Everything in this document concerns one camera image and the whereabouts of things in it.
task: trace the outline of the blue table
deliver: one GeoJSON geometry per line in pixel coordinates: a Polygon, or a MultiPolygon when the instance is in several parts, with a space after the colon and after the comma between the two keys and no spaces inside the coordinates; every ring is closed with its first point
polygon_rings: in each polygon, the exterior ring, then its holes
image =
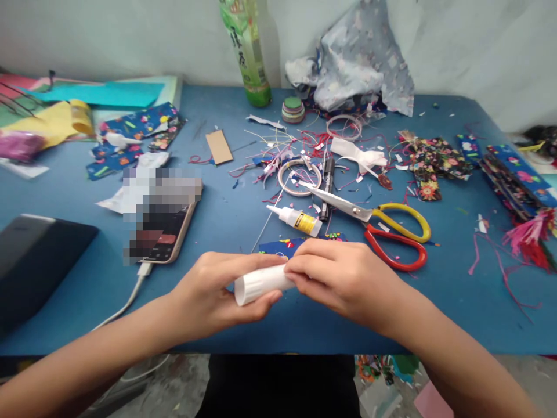
{"type": "MultiPolygon", "coordinates": [[[[252,170],[242,176],[240,184],[233,189],[236,179],[227,172],[249,161],[245,157],[257,154],[264,144],[253,144],[234,152],[234,161],[217,168],[191,165],[188,161],[193,154],[209,157],[205,134],[214,130],[214,125],[224,130],[232,150],[259,140],[245,129],[271,135],[270,127],[248,123],[245,118],[252,113],[274,121],[280,119],[281,103],[290,94],[288,90],[274,90],[272,105],[255,109],[248,104],[242,88],[184,87],[181,113],[189,122],[171,146],[175,158],[170,167],[201,175],[205,189],[180,257],[172,265],[155,267],[131,310],[169,292],[204,252],[247,253],[251,250],[269,215],[261,201],[272,197],[280,188],[275,181],[267,181],[267,190],[261,183],[252,184],[260,174],[260,170],[252,170]]],[[[396,132],[409,129],[423,138],[441,135],[455,145],[455,135],[465,133],[466,123],[480,122],[475,125],[477,135],[489,138],[489,143],[493,144],[505,140],[482,108],[463,97],[417,96],[415,115],[407,118],[390,114],[376,122],[375,129],[366,127],[364,137],[382,133],[389,144],[394,145],[396,132]],[[434,102],[440,105],[439,109],[432,107],[434,102]]],[[[313,120],[310,114],[303,124],[289,126],[288,131],[297,135],[296,129],[303,129],[313,120]]],[[[310,129],[324,132],[325,123],[318,120],[310,129]]],[[[98,237],[41,311],[0,341],[0,355],[48,354],[87,333],[120,309],[133,289],[137,267],[122,265],[122,247],[129,226],[124,225],[120,215],[95,205],[115,193],[121,186],[121,175],[97,182],[86,180],[85,166],[92,161],[88,153],[91,147],[90,143],[64,143],[47,150],[40,162],[50,167],[50,171],[33,181],[0,171],[0,227],[21,213],[32,213],[100,228],[98,237]]],[[[354,178],[355,164],[348,164],[354,167],[346,174],[337,171],[337,186],[354,178]]],[[[406,182],[413,180],[413,175],[393,170],[389,176],[394,185],[391,192],[381,188],[375,179],[366,177],[357,187],[350,186],[339,195],[351,201],[363,201],[369,196],[368,185],[371,185],[373,197],[368,207],[390,201],[402,202],[406,182]],[[359,192],[348,192],[356,188],[359,192]]],[[[442,246],[427,247],[429,260],[426,267],[416,273],[417,279],[405,273],[402,278],[493,353],[557,353],[557,279],[533,268],[523,268],[511,276],[512,289],[521,301],[544,304],[537,311],[529,310],[532,324],[506,291],[495,255],[484,240],[479,240],[482,258],[475,274],[469,276],[468,269],[475,259],[473,233],[478,213],[489,218],[489,233],[496,242],[500,242],[502,231],[510,229],[509,216],[480,172],[475,172],[468,182],[441,179],[440,186],[442,201],[423,203],[411,198],[410,204],[426,217],[433,230],[432,239],[442,246]]],[[[312,212],[308,210],[311,201],[310,197],[300,199],[285,195],[280,204],[288,206],[294,202],[296,208],[312,212]]],[[[400,222],[419,230],[405,215],[400,216],[400,222]]],[[[363,240],[361,226],[343,214],[333,216],[330,232],[345,232],[350,241],[363,240]]],[[[276,241],[281,235],[284,239],[301,234],[274,215],[261,242],[276,241]]],[[[550,243],[550,247],[555,250],[555,242],[550,243]]],[[[387,248],[399,255],[401,261],[410,261],[415,256],[412,250],[404,247],[387,244],[387,248]]],[[[506,265],[515,263],[507,255],[503,255],[503,260],[506,265]]],[[[345,320],[301,296],[295,289],[286,292],[264,321],[226,330],[177,349],[211,353],[403,352],[395,342],[345,320]]]]}

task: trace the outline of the scissor blade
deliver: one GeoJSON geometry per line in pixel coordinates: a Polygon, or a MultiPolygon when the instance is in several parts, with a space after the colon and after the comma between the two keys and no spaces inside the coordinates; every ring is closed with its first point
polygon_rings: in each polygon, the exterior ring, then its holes
{"type": "Polygon", "coordinates": [[[349,202],[341,197],[335,196],[332,193],[325,192],[324,190],[318,189],[308,183],[302,184],[307,190],[309,190],[313,195],[319,197],[323,202],[328,203],[331,206],[349,214],[350,216],[362,221],[368,222],[371,218],[373,210],[361,208],[352,202],[349,202]]]}

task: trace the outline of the red scissor handle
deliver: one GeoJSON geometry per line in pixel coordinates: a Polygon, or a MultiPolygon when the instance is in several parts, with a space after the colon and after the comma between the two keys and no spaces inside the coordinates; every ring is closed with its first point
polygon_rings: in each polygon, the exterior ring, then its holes
{"type": "Polygon", "coordinates": [[[375,253],[393,269],[397,269],[405,272],[416,271],[421,269],[428,260],[428,252],[426,251],[424,246],[419,242],[411,240],[410,238],[406,238],[405,236],[392,234],[382,229],[376,229],[369,224],[366,227],[366,232],[364,233],[364,236],[371,244],[371,247],[374,249],[375,253]],[[379,235],[395,241],[400,241],[406,245],[416,248],[416,250],[418,250],[419,252],[418,260],[413,262],[412,264],[402,264],[399,263],[398,261],[393,260],[387,254],[385,254],[383,249],[379,246],[379,243],[375,239],[374,235],[379,235]]]}

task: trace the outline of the left hand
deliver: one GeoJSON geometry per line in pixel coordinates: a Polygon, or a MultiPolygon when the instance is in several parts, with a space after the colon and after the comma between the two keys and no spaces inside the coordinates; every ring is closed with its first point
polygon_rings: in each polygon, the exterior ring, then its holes
{"type": "Polygon", "coordinates": [[[275,290],[239,307],[226,287],[254,270],[286,263],[278,255],[205,253],[168,295],[175,345],[208,337],[240,323],[263,319],[281,297],[275,290]]]}

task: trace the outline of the scissors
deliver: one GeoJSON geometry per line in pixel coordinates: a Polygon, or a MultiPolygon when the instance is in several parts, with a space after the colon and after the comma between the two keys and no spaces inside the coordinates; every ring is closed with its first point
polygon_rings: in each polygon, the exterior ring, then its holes
{"type": "Polygon", "coordinates": [[[428,253],[424,248],[424,246],[420,243],[425,243],[429,241],[429,239],[431,238],[431,228],[429,227],[429,224],[425,220],[425,218],[415,209],[412,209],[409,206],[402,205],[399,203],[388,203],[388,204],[380,205],[376,209],[364,209],[362,207],[353,204],[352,202],[349,202],[345,199],[335,196],[334,194],[325,192],[320,189],[316,189],[315,187],[312,187],[310,184],[307,185],[304,184],[303,186],[305,186],[312,194],[321,198],[323,202],[326,202],[336,207],[337,209],[343,211],[344,213],[347,213],[350,216],[361,221],[364,227],[366,228],[366,232],[364,233],[364,236],[371,244],[371,247],[375,250],[377,255],[381,257],[381,259],[385,261],[392,268],[400,271],[409,272],[409,271],[419,270],[425,265],[426,261],[428,260],[428,253]],[[419,222],[420,226],[422,227],[423,235],[421,237],[417,236],[411,233],[406,228],[400,226],[398,222],[394,221],[392,218],[388,217],[383,213],[383,210],[385,209],[400,209],[405,212],[408,212],[419,222]],[[374,228],[369,223],[370,218],[372,216],[379,217],[384,223],[388,224],[391,228],[396,229],[402,235],[397,235],[397,234],[384,231],[382,229],[374,228]],[[400,241],[406,245],[414,247],[419,252],[418,260],[413,262],[412,264],[402,264],[399,263],[398,261],[393,260],[379,246],[379,243],[375,239],[374,235],[390,238],[392,240],[400,241]]]}

